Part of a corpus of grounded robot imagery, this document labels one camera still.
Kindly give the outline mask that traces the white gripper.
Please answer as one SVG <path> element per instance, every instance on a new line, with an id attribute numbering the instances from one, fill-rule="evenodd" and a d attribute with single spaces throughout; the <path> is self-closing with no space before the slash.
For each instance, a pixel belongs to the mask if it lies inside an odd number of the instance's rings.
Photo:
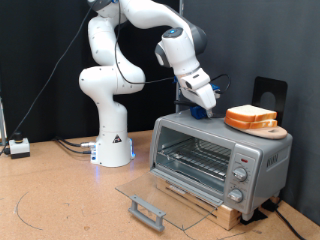
<path id="1" fill-rule="evenodd" d="M 216 106 L 216 98 L 209 75 L 199 68 L 192 73 L 179 75 L 178 82 L 183 96 L 206 109 L 208 118 L 213 118 L 212 108 Z"/>

